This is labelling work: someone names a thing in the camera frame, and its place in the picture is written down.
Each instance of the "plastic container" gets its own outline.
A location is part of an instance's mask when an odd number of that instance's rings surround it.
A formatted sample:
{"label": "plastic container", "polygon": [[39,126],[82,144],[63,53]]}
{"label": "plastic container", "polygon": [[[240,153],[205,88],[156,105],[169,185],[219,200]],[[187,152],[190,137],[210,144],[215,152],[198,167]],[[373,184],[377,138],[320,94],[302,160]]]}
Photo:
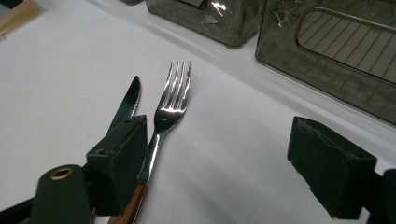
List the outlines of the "plastic container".
{"label": "plastic container", "polygon": [[148,11],[239,48],[261,28],[265,0],[146,0]]}
{"label": "plastic container", "polygon": [[396,124],[395,27],[394,1],[269,0],[256,58]]}

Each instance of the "fork handle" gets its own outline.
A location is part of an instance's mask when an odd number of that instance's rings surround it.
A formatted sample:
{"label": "fork handle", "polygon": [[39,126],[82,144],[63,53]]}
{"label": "fork handle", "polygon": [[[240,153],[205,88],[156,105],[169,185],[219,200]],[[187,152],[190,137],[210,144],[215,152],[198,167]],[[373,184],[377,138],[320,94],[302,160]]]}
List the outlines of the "fork handle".
{"label": "fork handle", "polygon": [[122,217],[111,217],[107,224],[134,224],[139,214],[140,206],[146,196],[149,185],[140,184],[134,191],[134,197],[128,203]]}

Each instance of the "fork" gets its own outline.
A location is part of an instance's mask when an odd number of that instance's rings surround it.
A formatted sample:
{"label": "fork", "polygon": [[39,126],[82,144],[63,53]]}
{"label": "fork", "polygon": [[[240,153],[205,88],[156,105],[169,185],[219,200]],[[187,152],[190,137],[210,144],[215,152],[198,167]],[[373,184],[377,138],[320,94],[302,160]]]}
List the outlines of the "fork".
{"label": "fork", "polygon": [[191,63],[177,61],[176,68],[171,62],[165,88],[154,115],[154,133],[148,144],[146,161],[137,179],[140,185],[134,191],[134,197],[125,209],[122,217],[112,217],[108,224],[132,224],[149,187],[152,167],[158,149],[166,134],[176,127],[184,117],[190,92]]}

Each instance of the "knife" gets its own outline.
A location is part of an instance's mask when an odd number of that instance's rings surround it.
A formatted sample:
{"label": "knife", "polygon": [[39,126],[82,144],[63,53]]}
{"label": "knife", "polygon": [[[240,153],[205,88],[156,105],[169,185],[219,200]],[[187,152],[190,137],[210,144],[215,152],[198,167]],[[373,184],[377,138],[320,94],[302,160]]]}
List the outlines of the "knife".
{"label": "knife", "polygon": [[[138,76],[134,77],[131,86],[126,92],[114,119],[111,121],[107,133],[111,132],[121,121],[128,119],[136,113],[141,95],[141,85]],[[33,199],[16,204],[4,211],[0,211],[0,220],[8,220],[11,223],[19,223],[29,218]]]}

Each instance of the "white tablecloth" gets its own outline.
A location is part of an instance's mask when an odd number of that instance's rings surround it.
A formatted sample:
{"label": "white tablecloth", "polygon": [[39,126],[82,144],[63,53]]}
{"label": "white tablecloth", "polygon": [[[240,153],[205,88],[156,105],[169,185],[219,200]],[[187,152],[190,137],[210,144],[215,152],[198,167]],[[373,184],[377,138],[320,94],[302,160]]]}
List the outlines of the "white tablecloth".
{"label": "white tablecloth", "polygon": [[[287,160],[294,116],[322,122],[396,167],[396,129],[260,65],[241,49],[148,13],[144,2],[39,0],[0,42],[0,210],[53,167],[85,163],[134,76],[148,137],[174,60],[191,60],[183,121],[160,149],[138,223],[365,223],[331,219]],[[106,223],[100,218],[98,223]]]}

